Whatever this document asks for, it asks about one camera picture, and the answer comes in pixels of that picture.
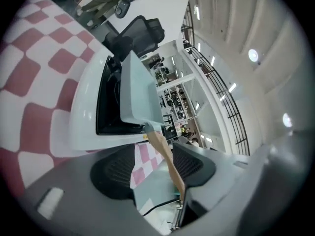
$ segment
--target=black cable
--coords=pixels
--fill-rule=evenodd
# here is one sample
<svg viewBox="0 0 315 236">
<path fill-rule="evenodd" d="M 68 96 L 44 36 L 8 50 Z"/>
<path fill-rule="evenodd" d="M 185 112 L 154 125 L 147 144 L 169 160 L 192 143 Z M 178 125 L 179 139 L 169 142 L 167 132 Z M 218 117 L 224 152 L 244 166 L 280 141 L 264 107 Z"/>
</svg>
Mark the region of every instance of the black cable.
<svg viewBox="0 0 315 236">
<path fill-rule="evenodd" d="M 155 208 L 158 208 L 158 207 L 161 207 L 161 206 L 164 206 L 164 205 L 167 205 L 167 204 L 169 204 L 169 203 L 173 203 L 173 202 L 176 202 L 176 201 L 179 201 L 179 200 L 180 200 L 180 199 L 175 198 L 175 199 L 172 199 L 172 200 L 170 200 L 170 201 L 166 201 L 166 202 L 164 202 L 164 203 L 161 203 L 161 204 L 159 204 L 159 205 L 157 205 L 157 206 L 151 208 L 150 210 L 148 210 L 145 214 L 143 214 L 143 216 L 148 215 L 148 214 L 149 214 L 151 211 L 153 211 Z"/>
</svg>

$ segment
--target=checkered floor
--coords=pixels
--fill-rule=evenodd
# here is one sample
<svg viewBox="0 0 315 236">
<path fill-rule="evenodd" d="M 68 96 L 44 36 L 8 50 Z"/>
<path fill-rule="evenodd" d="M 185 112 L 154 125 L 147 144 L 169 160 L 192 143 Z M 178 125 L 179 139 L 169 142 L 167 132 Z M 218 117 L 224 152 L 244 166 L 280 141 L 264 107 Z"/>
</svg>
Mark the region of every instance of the checkered floor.
<svg viewBox="0 0 315 236">
<path fill-rule="evenodd" d="M 104 48 L 50 0 L 27 0 L 0 45 L 0 169 L 15 196 L 58 164 L 88 151 L 72 150 L 68 123 L 79 79 Z M 132 188 L 162 156 L 136 145 Z"/>
</svg>

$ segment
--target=wooden stick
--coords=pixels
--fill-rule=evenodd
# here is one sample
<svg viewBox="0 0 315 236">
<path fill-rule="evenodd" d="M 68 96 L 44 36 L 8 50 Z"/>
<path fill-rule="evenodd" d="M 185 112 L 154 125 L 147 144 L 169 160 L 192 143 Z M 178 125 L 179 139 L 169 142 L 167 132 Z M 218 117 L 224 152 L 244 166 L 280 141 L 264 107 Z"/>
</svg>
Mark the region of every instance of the wooden stick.
<svg viewBox="0 0 315 236">
<path fill-rule="evenodd" d="M 148 132 L 147 135 L 150 144 L 165 158 L 171 179 L 181 194 L 180 199 L 184 200 L 185 184 L 174 166 L 173 153 L 167 144 L 166 138 L 156 131 Z"/>
</svg>

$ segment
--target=railing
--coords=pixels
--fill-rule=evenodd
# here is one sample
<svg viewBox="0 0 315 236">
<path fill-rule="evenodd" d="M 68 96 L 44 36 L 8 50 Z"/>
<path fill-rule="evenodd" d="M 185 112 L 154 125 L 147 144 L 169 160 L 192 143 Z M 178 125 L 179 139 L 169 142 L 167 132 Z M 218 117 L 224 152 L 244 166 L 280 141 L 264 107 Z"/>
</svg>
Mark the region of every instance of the railing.
<svg viewBox="0 0 315 236">
<path fill-rule="evenodd" d="M 187 26 L 187 29 L 189 29 L 189 31 L 186 31 L 185 35 L 183 34 L 184 48 L 203 71 L 210 84 L 215 89 L 221 103 L 223 104 L 226 110 L 227 118 L 231 121 L 235 133 L 235 145 L 238 149 L 238 153 L 241 155 L 250 155 L 250 147 L 247 139 L 246 130 L 235 100 L 232 94 L 229 92 L 228 87 L 226 86 L 219 73 L 214 69 L 214 67 L 211 66 L 209 61 L 195 48 L 194 37 L 191 36 L 194 35 L 193 25 L 187 24 L 189 22 L 192 22 L 192 17 L 190 13 L 190 4 L 188 3 L 183 25 Z"/>
</svg>

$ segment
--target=office chair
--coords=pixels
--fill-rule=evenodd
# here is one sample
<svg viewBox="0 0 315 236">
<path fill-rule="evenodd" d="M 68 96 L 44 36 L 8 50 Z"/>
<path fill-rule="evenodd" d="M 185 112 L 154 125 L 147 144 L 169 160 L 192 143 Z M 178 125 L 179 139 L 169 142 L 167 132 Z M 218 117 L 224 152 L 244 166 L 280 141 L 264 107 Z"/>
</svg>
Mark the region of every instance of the office chair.
<svg viewBox="0 0 315 236">
<path fill-rule="evenodd" d="M 153 52 L 164 37 L 164 29 L 157 18 L 146 20 L 138 16 L 120 34 L 108 33 L 102 44 L 123 61 L 131 50 L 138 57 Z"/>
</svg>

